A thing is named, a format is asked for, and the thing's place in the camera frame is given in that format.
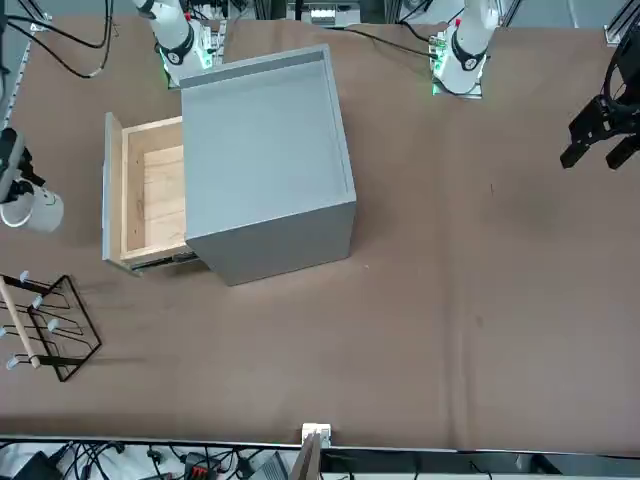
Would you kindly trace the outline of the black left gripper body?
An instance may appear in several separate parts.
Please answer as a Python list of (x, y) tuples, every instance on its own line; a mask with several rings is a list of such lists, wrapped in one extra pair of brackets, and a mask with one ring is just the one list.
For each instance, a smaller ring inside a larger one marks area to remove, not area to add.
[(639, 103), (623, 94), (593, 97), (569, 124), (571, 144), (590, 146), (616, 135), (639, 132)]

